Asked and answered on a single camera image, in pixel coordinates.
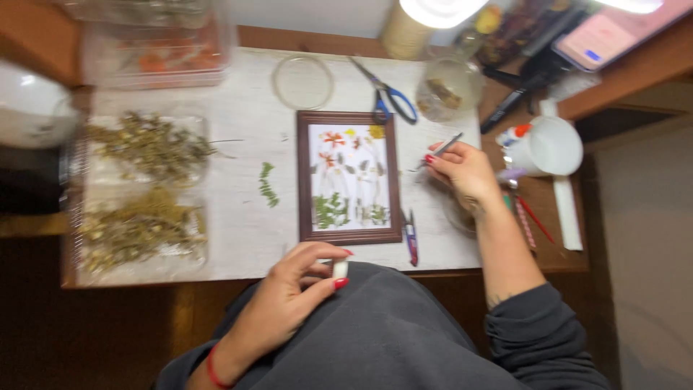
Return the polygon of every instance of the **picture frame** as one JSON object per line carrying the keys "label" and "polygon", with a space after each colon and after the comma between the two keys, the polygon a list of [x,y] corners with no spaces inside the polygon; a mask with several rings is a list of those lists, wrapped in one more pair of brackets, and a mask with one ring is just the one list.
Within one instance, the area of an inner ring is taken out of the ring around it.
{"label": "picture frame", "polygon": [[394,118],[378,125],[371,112],[304,110],[296,119],[300,241],[402,242]]}

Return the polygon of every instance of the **red pencil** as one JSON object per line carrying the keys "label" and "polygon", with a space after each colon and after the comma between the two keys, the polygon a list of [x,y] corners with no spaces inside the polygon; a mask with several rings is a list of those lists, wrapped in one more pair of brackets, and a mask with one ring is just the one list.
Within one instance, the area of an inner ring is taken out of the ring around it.
{"label": "red pencil", "polygon": [[525,199],[522,199],[518,195],[518,201],[520,201],[520,204],[522,205],[523,209],[525,209],[525,211],[529,214],[529,216],[534,220],[534,222],[539,227],[539,229],[541,229],[541,231],[546,235],[546,238],[548,238],[549,241],[551,241],[551,244],[555,244],[556,242],[554,242],[553,237],[551,237],[551,235],[549,234],[548,230],[546,230],[544,225],[542,225],[541,222],[539,222],[539,218],[537,218],[536,215],[534,215],[534,213],[532,212],[532,209],[529,208],[529,205],[527,204],[527,202],[525,202]]}

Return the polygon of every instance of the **woman's right hand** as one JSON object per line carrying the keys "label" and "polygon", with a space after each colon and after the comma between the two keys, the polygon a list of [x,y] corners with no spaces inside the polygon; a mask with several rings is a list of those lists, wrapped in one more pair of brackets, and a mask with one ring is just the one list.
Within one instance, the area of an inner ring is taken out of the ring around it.
{"label": "woman's right hand", "polygon": [[[440,144],[428,148],[432,151]],[[462,207],[475,217],[489,203],[502,203],[489,158],[474,146],[455,142],[441,157],[426,155],[426,162],[428,173],[450,186]]]}

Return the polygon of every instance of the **red fingernail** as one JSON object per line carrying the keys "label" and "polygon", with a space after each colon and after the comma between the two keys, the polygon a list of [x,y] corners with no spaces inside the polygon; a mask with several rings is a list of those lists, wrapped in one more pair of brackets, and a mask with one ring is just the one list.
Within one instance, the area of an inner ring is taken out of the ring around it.
{"label": "red fingernail", "polygon": [[349,283],[349,278],[339,278],[339,279],[335,280],[335,291],[346,286],[347,283]]}

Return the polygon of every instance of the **gray sweatshirt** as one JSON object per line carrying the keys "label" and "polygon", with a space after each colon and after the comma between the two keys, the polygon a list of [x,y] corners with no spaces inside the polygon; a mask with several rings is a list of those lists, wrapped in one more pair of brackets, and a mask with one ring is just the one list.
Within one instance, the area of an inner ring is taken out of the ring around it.
{"label": "gray sweatshirt", "polygon": [[[349,279],[287,344],[253,364],[234,389],[608,389],[585,352],[585,331],[575,313],[548,283],[486,316],[489,361],[413,279],[360,262],[349,262]],[[156,389],[185,388],[255,287],[227,308],[211,341],[161,371]]]}

